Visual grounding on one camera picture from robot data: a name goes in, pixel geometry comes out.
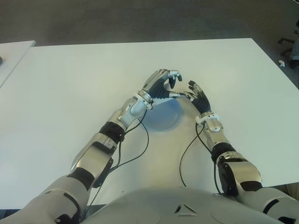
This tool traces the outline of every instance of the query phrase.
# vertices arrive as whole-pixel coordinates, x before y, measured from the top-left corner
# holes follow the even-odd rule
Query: small white object
[[[285,67],[285,62],[284,61],[279,60],[278,63],[280,64],[280,67],[283,67],[283,68]]]

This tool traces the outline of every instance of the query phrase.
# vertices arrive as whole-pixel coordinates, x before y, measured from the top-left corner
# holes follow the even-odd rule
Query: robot
[[[219,116],[211,110],[203,90],[193,81],[191,92],[174,88],[177,70],[154,72],[137,94],[116,110],[106,124],[80,151],[71,172],[54,181],[22,210],[0,224],[299,224],[299,202],[287,194],[264,188],[258,169],[226,139]],[[187,187],[155,187],[128,193],[81,220],[91,188],[102,185],[111,170],[112,155],[125,140],[132,122],[153,109],[155,99],[187,97],[199,111],[207,147],[218,167],[223,194]]]

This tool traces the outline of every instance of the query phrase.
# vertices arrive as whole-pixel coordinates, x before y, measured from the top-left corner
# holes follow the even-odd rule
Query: chair leg
[[[281,55],[281,56],[285,56],[286,52],[289,52],[289,51],[292,51],[292,49],[291,49],[291,48],[290,48],[290,49],[287,49],[287,50],[285,50],[284,52],[282,52],[280,55]]]
[[[278,43],[282,44],[283,41],[287,41],[287,42],[289,42],[289,43],[294,43],[294,42],[295,42],[295,41],[290,40],[290,39],[287,39],[287,38],[281,38],[281,39],[278,41]]]

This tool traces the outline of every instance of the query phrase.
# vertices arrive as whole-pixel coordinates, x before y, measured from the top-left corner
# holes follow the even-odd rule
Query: white desk
[[[259,168],[265,186],[299,180],[299,91],[253,40],[34,47],[0,90],[0,209],[22,208],[67,174],[85,143],[159,68],[181,72],[177,90],[190,79],[204,89],[226,137]],[[114,171],[95,204],[135,189],[182,186],[178,163],[195,136],[197,112],[180,103],[179,125],[150,132],[147,153]],[[126,136],[122,161],[145,145],[139,127]],[[215,191],[213,164],[199,141],[182,170],[187,186]]]
[[[35,41],[0,44],[0,57],[3,60],[2,64],[0,64],[0,87],[4,84],[10,73],[26,54],[27,50],[30,47],[33,47],[34,44]]]

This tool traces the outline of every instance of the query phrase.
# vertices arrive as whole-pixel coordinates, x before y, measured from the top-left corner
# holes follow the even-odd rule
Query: office chair
[[[290,39],[287,39],[287,38],[281,38],[281,39],[278,41],[278,43],[279,43],[279,44],[282,44],[283,41],[286,41],[286,42],[289,42],[289,43],[294,43],[294,42],[295,42],[295,41],[290,40]],[[281,56],[285,56],[285,54],[286,54],[287,52],[289,52],[289,51],[292,51],[292,48],[289,48],[289,49],[283,51],[280,55],[281,55]]]

